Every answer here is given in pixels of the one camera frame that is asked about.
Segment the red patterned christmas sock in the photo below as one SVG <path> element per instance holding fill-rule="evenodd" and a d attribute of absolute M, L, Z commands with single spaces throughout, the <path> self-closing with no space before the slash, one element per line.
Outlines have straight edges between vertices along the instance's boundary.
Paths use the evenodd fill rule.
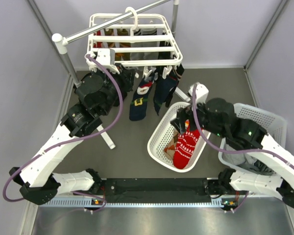
<path fill-rule="evenodd" d="M 185 121 L 186 132 L 177 135 L 177 142 L 173 156 L 173 165 L 178 169 L 184 169 L 193 156 L 196 144 L 200 137 L 199 131 L 190 130 L 189 120 Z"/>

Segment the navy santa belt sock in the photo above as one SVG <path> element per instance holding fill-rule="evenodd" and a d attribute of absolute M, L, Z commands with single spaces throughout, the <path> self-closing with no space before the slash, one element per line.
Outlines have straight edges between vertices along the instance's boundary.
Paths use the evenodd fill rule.
<path fill-rule="evenodd" d="M 129 119 L 131 121 L 140 121 L 146 117 L 148 96 L 155 82 L 156 73 L 152 72 L 139 83 L 129 109 Z"/>

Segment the white clip sock hanger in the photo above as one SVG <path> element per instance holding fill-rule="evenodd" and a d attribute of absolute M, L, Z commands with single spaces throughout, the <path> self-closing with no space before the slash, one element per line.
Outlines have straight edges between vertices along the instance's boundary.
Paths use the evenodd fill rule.
<path fill-rule="evenodd" d="M 156 36 L 133 36 L 136 29 L 156 28 Z M 142 47 L 142 42 L 158 43 L 157 47 Z M 132 43 L 140 42 L 141 47 L 131 47 Z M 129 69 L 144 68 L 149 70 L 157 66 L 169 66 L 170 72 L 172 66 L 180 65 L 183 60 L 182 52 L 172 35 L 171 28 L 165 16 L 161 14 L 138 14 L 137 18 L 116 23 L 110 27 L 101 29 L 98 32 L 88 35 L 88 46 L 85 54 L 85 60 L 91 71 L 98 71 L 101 68 L 97 65 L 97 51 L 99 48 L 111 48 L 115 51 L 115 64 L 112 66 L 103 66 L 111 73 L 119 73 L 117 65 L 123 65 Z M 175 58 L 168 60 L 144 60 L 144 52 L 162 52 L 170 51 Z M 132 52 L 140 52 L 140 60 L 131 60 Z"/>

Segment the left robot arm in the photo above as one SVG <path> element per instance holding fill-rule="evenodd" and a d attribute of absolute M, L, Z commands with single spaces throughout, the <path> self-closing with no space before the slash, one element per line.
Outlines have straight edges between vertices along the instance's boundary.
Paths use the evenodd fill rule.
<path fill-rule="evenodd" d="M 105 74 L 98 70 L 86 74 L 75 90 L 79 102 L 62 117 L 38 152 L 39 158 L 27 167 L 11 168 L 9 174 L 20 185 L 23 199 L 43 205 L 60 194 L 76 191 L 96 194 L 101 190 L 102 179 L 93 169 L 66 174 L 55 173 L 54 169 L 102 125 L 100 116 L 118 107 L 132 90 L 136 71 L 121 64 L 117 65 L 117 70 L 117 73 Z"/>

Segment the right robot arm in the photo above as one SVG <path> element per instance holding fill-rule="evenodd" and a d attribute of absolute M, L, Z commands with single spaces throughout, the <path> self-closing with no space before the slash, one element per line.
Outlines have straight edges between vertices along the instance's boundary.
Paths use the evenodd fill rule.
<path fill-rule="evenodd" d="M 237 117 L 233 104 L 222 98 L 180 108 L 171 125 L 180 133 L 206 130 L 226 140 L 232 148 L 229 154 L 244 154 L 256 158 L 275 172 L 275 175 L 243 173 L 227 169 L 219 174 L 223 193 L 249 191 L 275 197 L 294 209 L 294 156 L 253 120 Z"/>

